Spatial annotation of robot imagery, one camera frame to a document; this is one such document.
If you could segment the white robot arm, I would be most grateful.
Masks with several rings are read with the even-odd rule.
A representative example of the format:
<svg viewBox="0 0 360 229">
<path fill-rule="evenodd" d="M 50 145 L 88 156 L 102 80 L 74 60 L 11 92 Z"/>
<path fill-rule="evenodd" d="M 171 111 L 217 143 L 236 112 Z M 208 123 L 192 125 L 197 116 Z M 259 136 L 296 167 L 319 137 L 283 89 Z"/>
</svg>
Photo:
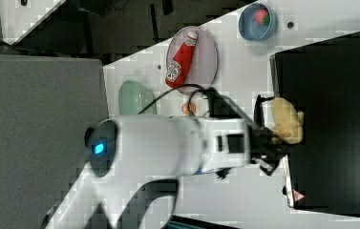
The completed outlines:
<svg viewBox="0 0 360 229">
<path fill-rule="evenodd" d="M 126 115 L 88 129 L 84 168 L 42 229 L 86 229 L 97 211 L 111 229 L 163 229 L 182 177 L 248 164 L 272 174 L 286 144 L 229 97 L 205 95 L 207 116 Z"/>
</svg>

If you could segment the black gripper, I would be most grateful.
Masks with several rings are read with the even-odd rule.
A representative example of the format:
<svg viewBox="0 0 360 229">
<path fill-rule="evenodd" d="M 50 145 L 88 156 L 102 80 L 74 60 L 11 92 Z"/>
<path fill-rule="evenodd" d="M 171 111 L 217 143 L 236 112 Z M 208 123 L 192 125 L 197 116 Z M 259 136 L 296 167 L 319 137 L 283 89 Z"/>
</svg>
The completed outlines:
<svg viewBox="0 0 360 229">
<path fill-rule="evenodd" d="M 265 125 L 263 104 L 273 100 L 274 96 L 257 96 L 254 105 L 254 121 L 261 127 L 248 128 L 250 141 L 249 162 L 258 164 L 260 169 L 271 176 L 278 168 L 280 160 L 287 154 L 287 145 Z"/>
</svg>

